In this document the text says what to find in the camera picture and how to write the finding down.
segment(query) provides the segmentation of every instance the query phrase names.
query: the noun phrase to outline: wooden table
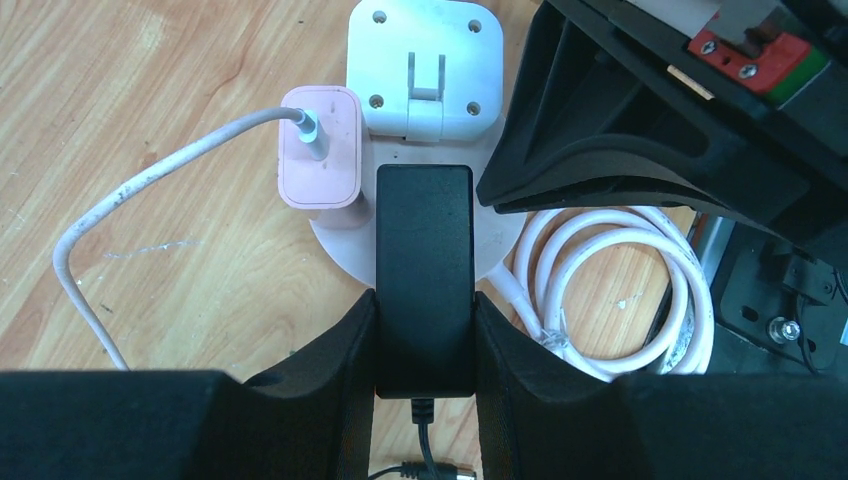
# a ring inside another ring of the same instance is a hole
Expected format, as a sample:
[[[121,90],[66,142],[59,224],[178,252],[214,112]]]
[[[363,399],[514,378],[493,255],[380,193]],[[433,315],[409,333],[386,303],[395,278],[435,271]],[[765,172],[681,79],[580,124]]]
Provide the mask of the wooden table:
[[[536,2],[486,3],[504,28],[511,92]],[[0,368],[111,368],[54,277],[56,239],[121,181],[217,126],[298,85],[344,84],[353,5],[0,4]],[[688,209],[674,215],[691,223]],[[71,265],[131,366],[237,379],[301,348],[363,290],[279,198],[270,125],[140,194]],[[645,249],[592,258],[566,299],[577,345],[598,356],[638,348],[666,284]],[[439,401],[431,430],[436,458],[480,471],[473,400]],[[416,458],[408,403],[378,399],[372,466]]]

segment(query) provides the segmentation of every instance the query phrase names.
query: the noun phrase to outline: round white power strip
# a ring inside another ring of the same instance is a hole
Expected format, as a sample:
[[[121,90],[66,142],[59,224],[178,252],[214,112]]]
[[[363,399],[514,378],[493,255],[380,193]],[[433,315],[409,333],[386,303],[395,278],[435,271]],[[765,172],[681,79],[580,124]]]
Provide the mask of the round white power strip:
[[[363,155],[362,194],[376,205],[377,169],[384,164],[467,165],[474,175],[476,188],[503,131],[498,121],[474,142],[441,141],[411,143],[399,137],[372,137],[372,155]],[[474,195],[474,269],[482,279],[509,254],[524,228],[525,213],[500,215],[492,207],[483,207]],[[376,216],[355,230],[331,230],[314,222],[312,230],[321,246],[345,272],[373,287],[377,280]]]

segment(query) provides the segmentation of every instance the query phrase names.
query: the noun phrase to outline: coiled white cable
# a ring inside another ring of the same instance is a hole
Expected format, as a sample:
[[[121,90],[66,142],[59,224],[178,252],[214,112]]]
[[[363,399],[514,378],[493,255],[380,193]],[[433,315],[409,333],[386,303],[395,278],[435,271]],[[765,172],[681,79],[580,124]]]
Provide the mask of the coiled white cable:
[[[670,373],[704,373],[712,354],[715,323],[710,288],[701,264],[689,242],[662,211],[654,207],[627,208],[635,213],[611,209],[589,211],[568,220],[554,232],[536,266],[535,307],[527,279],[531,252],[545,226],[562,209],[540,212],[533,217],[519,241],[513,272],[500,264],[487,278],[515,308],[533,339],[574,367],[607,382],[647,366],[674,346],[686,315],[691,289],[694,331],[686,353]],[[592,225],[618,225],[623,228],[590,238],[553,270],[556,257],[565,243],[578,231]],[[568,341],[568,321],[562,308],[565,289],[589,257],[606,247],[622,243],[648,245],[662,254],[671,277],[669,315],[656,337],[642,350],[613,360],[589,358]]]

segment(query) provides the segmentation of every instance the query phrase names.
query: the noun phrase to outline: red plastic part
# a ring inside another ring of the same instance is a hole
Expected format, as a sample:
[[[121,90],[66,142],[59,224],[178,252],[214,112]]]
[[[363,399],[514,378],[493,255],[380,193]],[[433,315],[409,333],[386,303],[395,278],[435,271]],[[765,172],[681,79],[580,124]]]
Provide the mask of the red plastic part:
[[[716,49],[709,54],[701,53],[707,42],[716,43]],[[751,59],[723,44],[709,30],[701,32],[689,42],[689,52],[709,63],[734,81],[741,83],[757,95],[765,95],[792,73],[810,53],[812,46],[798,37],[782,33],[773,42],[763,48],[759,58]],[[746,65],[757,66],[757,74],[750,78],[741,78],[739,71]]]

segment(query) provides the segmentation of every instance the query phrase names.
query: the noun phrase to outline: screw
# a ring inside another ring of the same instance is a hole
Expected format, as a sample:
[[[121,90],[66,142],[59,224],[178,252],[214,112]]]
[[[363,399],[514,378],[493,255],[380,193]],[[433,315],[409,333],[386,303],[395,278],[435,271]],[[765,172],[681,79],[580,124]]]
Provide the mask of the screw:
[[[741,69],[739,69],[739,78],[751,78],[757,74],[757,66],[753,63],[749,63],[745,65]]]
[[[714,41],[710,40],[709,42],[703,44],[701,46],[701,55],[709,55],[715,52],[716,44]]]
[[[801,325],[795,320],[777,317],[769,323],[768,333],[775,343],[794,342],[801,337]]]

